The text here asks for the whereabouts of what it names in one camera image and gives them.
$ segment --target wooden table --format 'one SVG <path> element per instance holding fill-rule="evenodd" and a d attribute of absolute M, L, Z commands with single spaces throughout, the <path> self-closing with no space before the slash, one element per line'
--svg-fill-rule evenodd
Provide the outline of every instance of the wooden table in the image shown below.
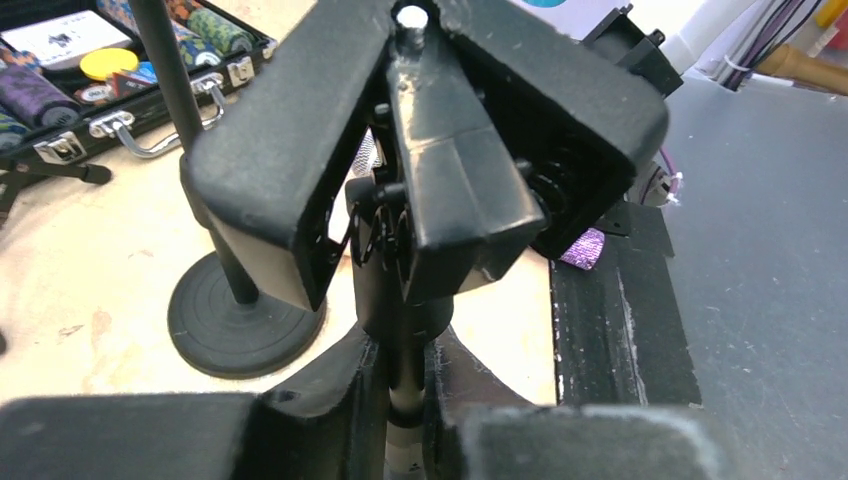
<path fill-rule="evenodd" d="M 282 38 L 308 0 L 215 2 Z M 141 137 L 149 146 L 168 125 Z M 180 151 L 140 160 L 114 149 L 94 160 L 114 179 L 98 187 L 54 180 L 28 189 L 0 231 L 0 404 L 35 395 L 266 390 L 315 359 L 354 324 L 350 265 L 336 272 L 328 319 L 294 363 L 248 381 L 199 373 L 174 350 L 166 311 L 174 285 L 212 250 L 178 179 Z M 527 399 L 553 403 L 547 262 L 527 252 L 501 282 L 456 299 L 460 339 Z"/>

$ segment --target stand base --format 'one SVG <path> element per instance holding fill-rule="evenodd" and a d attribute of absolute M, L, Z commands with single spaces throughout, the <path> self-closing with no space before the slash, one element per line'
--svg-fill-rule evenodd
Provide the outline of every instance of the stand base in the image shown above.
<path fill-rule="evenodd" d="M 254 304 L 233 298 L 213 252 L 180 279 L 168 307 L 168 331 L 180 356 L 207 375 L 254 378 L 288 365 L 312 344 L 324 323 L 318 312 L 301 310 L 260 293 Z"/>

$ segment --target yellow disc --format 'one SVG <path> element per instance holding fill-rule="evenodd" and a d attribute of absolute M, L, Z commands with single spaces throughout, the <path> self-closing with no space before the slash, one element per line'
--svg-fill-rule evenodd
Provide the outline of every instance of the yellow disc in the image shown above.
<path fill-rule="evenodd" d="M 86 77 L 102 82 L 106 77 L 124 70 L 134 71 L 138 68 L 138 57 L 133 52 L 123 48 L 104 48 L 95 50 L 82 57 L 80 69 Z"/>

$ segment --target silver mesh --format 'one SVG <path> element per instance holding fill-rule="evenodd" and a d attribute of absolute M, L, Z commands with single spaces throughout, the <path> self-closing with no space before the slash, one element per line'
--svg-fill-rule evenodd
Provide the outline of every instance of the silver mesh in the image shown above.
<path fill-rule="evenodd" d="M 369 129 L 365 132 L 362 145 L 359 146 L 350 169 L 355 177 L 367 177 L 371 174 L 371 169 L 378 165 L 380 165 L 380 156 L 377 154 L 377 145 L 374 144 L 374 137 Z"/>

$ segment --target gray floor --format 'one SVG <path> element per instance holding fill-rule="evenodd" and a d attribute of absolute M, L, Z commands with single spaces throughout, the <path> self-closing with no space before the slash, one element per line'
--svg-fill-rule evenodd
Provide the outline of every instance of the gray floor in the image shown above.
<path fill-rule="evenodd" d="M 706 411 L 760 478 L 848 479 L 848 99 L 690 79 L 665 207 Z"/>

